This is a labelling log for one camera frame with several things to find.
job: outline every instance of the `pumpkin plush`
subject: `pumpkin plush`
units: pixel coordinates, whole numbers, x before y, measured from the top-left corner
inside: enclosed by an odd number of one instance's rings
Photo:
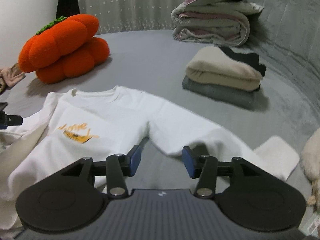
[[[56,19],[23,46],[20,69],[36,71],[37,77],[48,84],[89,72],[110,53],[105,40],[93,38],[98,27],[98,19],[87,14]]]

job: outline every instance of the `yellow graphic print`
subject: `yellow graphic print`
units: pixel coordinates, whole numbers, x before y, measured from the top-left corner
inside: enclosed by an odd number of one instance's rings
[[[98,135],[90,134],[91,128],[87,128],[87,123],[82,124],[74,124],[72,126],[67,126],[67,124],[60,126],[57,128],[57,130],[64,130],[63,134],[78,143],[85,143],[89,141],[91,138],[99,138]],[[77,133],[74,133],[73,131],[80,131],[80,130],[87,130],[86,135],[80,135]]]

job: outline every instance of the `white wall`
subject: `white wall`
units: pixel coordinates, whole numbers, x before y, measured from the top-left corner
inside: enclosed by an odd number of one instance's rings
[[[0,68],[17,62],[24,43],[55,19],[58,0],[0,0]]]

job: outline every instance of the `folded quilt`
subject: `folded quilt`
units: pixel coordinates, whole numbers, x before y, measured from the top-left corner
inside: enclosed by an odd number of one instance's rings
[[[192,6],[182,3],[171,13],[177,26],[172,36],[178,41],[196,41],[224,46],[244,44],[250,33],[247,15],[260,13],[263,6],[248,2],[218,2]]]
[[[192,81],[190,78],[188,78],[188,76],[184,77],[182,88],[217,101],[226,102],[246,109],[251,110],[254,107],[256,96],[255,91],[247,92],[244,90],[220,85],[200,84]]]
[[[254,53],[234,53],[230,48],[202,48],[187,64],[186,74],[202,84],[214,84],[253,91],[260,87],[266,71]]]

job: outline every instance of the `beige folded sweater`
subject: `beige folded sweater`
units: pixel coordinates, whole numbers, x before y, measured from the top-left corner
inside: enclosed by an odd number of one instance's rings
[[[202,48],[188,63],[186,73],[191,80],[245,91],[260,86],[262,75],[253,67],[229,58],[214,46]]]

